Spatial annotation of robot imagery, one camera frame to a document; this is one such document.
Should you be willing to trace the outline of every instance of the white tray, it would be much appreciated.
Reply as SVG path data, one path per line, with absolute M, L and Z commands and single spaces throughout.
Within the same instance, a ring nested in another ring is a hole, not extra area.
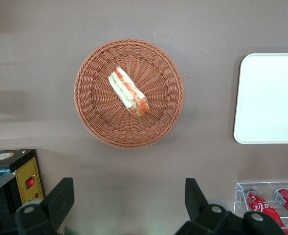
M 250 54 L 240 69 L 234 138 L 288 143 L 288 54 Z

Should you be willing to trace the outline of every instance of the round sticker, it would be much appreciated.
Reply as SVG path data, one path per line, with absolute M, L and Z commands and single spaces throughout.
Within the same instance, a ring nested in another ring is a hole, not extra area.
M 14 153 L 0 153 L 0 161 L 11 158 L 14 155 Z

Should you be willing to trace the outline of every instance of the screw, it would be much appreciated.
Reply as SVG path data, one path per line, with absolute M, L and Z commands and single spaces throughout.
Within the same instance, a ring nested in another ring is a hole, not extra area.
M 263 217 L 257 213 L 253 213 L 251 215 L 251 217 L 254 219 L 254 220 L 257 220 L 257 221 L 263 221 Z
M 218 206 L 212 206 L 211 210 L 215 213 L 221 213 L 222 212 L 222 209 Z

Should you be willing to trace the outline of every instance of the red light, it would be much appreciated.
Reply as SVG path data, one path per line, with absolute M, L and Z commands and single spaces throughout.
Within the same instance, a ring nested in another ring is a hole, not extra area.
M 33 177 L 31 177 L 30 179 L 28 179 L 27 181 L 26 181 L 26 187 L 27 187 L 27 189 L 29 189 L 30 187 L 32 187 L 34 185 L 34 179 L 33 179 Z

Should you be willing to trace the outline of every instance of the wicker basket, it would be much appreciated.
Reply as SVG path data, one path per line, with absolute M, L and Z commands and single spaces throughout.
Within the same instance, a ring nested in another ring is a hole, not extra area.
M 108 76 L 120 66 L 148 99 L 150 113 L 133 117 L 111 87 Z M 120 39 L 97 48 L 75 81 L 77 112 L 99 140 L 120 148 L 154 144 L 174 126 L 182 109 L 183 84 L 172 59 L 155 45 Z

